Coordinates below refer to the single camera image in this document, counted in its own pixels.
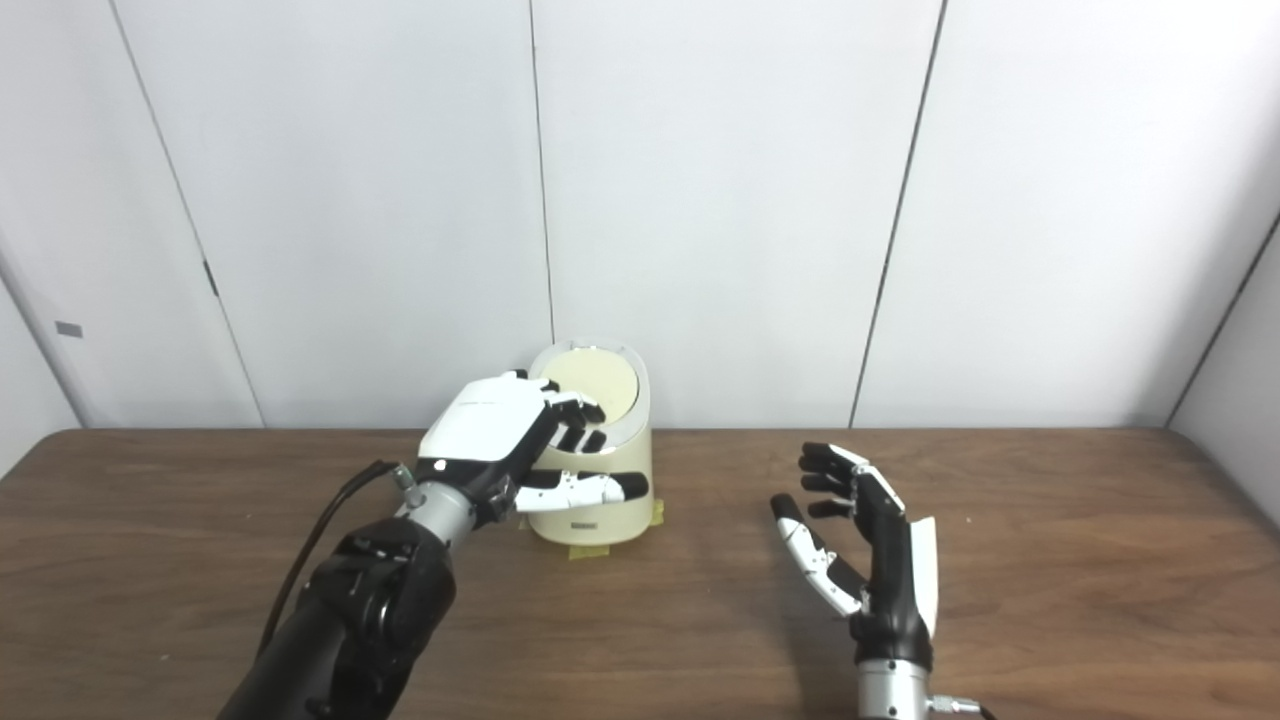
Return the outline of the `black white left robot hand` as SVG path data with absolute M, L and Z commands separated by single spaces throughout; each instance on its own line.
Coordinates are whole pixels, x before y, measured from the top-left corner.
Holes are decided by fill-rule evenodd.
M 604 409 L 524 370 L 467 383 L 419 445 L 413 470 L 428 488 L 448 488 L 463 502 L 470 529 L 512 512 L 554 512 L 628 503 L 648 496 L 641 471 L 538 469 L 548 448 L 603 448 Z

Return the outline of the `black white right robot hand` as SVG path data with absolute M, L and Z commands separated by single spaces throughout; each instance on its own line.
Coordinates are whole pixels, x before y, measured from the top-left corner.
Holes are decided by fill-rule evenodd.
M 934 666 L 936 536 L 929 519 L 911 523 L 906 505 L 868 459 L 837 445 L 806 442 L 797 460 L 801 488 L 828 497 L 803 511 L 787 493 L 771 498 L 774 524 L 810 587 L 847 620 L 855 661 Z M 870 548 L 858 571 L 810 528 L 810 520 L 849 520 Z

